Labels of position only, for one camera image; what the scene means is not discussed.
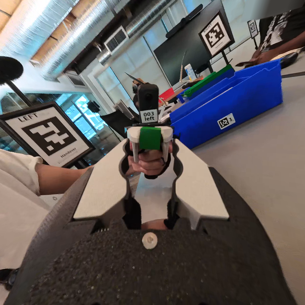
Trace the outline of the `red plastic tray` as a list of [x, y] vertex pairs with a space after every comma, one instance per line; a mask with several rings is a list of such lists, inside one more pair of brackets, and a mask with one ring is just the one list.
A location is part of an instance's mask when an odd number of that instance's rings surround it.
[[159, 104], [162, 104], [164, 101], [170, 99], [172, 96], [174, 96], [174, 90], [173, 88], [169, 88], [165, 92], [159, 95], [158, 102]]

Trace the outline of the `black floor lamp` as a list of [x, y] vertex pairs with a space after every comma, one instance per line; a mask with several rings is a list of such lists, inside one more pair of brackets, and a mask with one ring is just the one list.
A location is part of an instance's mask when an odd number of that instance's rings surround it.
[[0, 85], [8, 85], [28, 107], [31, 107], [33, 103], [13, 83], [23, 75], [23, 72], [24, 68], [17, 59], [0, 57]]

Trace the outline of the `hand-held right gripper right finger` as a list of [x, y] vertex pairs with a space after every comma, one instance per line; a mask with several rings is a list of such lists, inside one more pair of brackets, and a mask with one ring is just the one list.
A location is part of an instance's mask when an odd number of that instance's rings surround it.
[[196, 230], [202, 219], [229, 220], [209, 166], [178, 139], [173, 140], [173, 170], [170, 221], [186, 218]]

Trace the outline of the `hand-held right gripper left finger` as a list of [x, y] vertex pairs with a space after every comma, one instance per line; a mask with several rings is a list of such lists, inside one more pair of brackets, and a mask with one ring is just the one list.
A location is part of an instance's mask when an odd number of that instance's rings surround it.
[[110, 222], [125, 215], [124, 202], [129, 198], [129, 140], [124, 139], [97, 162], [74, 213], [74, 220], [99, 219]]

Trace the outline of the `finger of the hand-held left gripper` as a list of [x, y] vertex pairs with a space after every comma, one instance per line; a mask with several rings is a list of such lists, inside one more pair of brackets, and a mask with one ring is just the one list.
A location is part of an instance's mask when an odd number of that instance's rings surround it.
[[134, 162], [139, 162], [139, 151], [140, 151], [140, 131], [141, 128], [128, 128], [127, 137], [132, 144]]
[[169, 152], [169, 144], [173, 139], [173, 129], [171, 126], [161, 126], [161, 147], [163, 153]]

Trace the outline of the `white bottle blue label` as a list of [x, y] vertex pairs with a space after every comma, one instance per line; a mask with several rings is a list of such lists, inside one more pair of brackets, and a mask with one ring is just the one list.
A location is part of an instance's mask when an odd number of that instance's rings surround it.
[[186, 73], [189, 77], [189, 80], [191, 82], [195, 81], [197, 79], [197, 76], [196, 76], [196, 73], [194, 72], [191, 64], [187, 64], [184, 68], [185, 68], [185, 71], [186, 71]]

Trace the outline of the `silver ventilation duct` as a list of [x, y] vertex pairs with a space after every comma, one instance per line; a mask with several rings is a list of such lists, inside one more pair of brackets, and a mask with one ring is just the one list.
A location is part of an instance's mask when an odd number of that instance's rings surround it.
[[[30, 60], [79, 1], [21, 1], [1, 32], [1, 55]], [[40, 62], [54, 81], [130, 1], [94, 1]]]

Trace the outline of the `person's left hand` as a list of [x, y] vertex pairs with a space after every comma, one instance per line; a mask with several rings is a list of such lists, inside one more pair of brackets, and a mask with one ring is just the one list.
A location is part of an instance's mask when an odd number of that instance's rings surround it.
[[140, 153], [138, 155], [138, 162], [135, 162], [134, 157], [129, 155], [129, 168], [125, 175], [130, 176], [135, 173], [144, 173], [147, 176], [159, 176], [163, 174], [170, 165], [172, 151], [173, 141], [170, 141], [167, 162], [163, 160], [163, 152], [160, 150], [149, 150]]

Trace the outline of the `cream cloth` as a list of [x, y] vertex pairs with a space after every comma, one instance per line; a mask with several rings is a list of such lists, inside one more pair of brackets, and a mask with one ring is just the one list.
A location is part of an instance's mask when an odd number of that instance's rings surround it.
[[290, 51], [287, 51], [285, 53], [277, 55], [276, 57], [272, 58], [271, 61], [277, 60], [277, 59], [281, 59], [281, 58], [283, 58], [283, 57], [285, 57], [285, 56], [287, 56], [289, 54], [292, 54], [292, 53], [300, 54], [300, 53], [302, 53], [304, 51], [305, 51], [305, 47], [293, 49], [293, 50], [290, 50]]

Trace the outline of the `black white fiducial sign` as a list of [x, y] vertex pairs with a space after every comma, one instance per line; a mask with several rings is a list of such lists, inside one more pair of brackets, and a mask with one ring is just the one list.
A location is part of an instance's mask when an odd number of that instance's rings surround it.
[[229, 64], [225, 49], [234, 44], [235, 40], [227, 17], [220, 10], [201, 30], [199, 36], [211, 58], [222, 54], [225, 63]]
[[68, 168], [95, 149], [56, 102], [2, 114], [0, 122], [21, 148], [47, 165]]

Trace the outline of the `white air vent grille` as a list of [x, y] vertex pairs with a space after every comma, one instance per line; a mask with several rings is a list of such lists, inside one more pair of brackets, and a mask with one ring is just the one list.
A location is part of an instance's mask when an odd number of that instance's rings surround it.
[[109, 38], [104, 42], [105, 48], [112, 55], [116, 52], [127, 40], [129, 40], [129, 36], [121, 25]]

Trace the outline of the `small fiducial sign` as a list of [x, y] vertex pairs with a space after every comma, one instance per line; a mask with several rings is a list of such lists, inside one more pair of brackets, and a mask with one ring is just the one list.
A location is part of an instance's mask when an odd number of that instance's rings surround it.
[[257, 45], [255, 37], [259, 34], [259, 30], [258, 30], [258, 27], [257, 27], [256, 20], [248, 21], [247, 25], [248, 25], [248, 28], [249, 28], [251, 39], [254, 42], [255, 49], [257, 50], [258, 49], [258, 45]]

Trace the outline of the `black video bar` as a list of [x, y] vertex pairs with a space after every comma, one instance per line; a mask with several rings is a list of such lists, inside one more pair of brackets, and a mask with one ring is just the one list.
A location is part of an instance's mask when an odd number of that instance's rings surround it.
[[189, 13], [186, 17], [182, 18], [181, 21], [166, 34], [166, 38], [170, 39], [171, 37], [173, 37], [178, 31], [183, 29], [192, 19], [199, 15], [202, 10], [203, 4], [198, 5], [191, 13]]

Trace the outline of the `small green block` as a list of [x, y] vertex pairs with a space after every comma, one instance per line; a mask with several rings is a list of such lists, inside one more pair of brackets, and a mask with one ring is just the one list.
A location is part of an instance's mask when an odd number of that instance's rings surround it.
[[160, 150], [161, 128], [142, 127], [140, 129], [139, 148], [140, 150]]

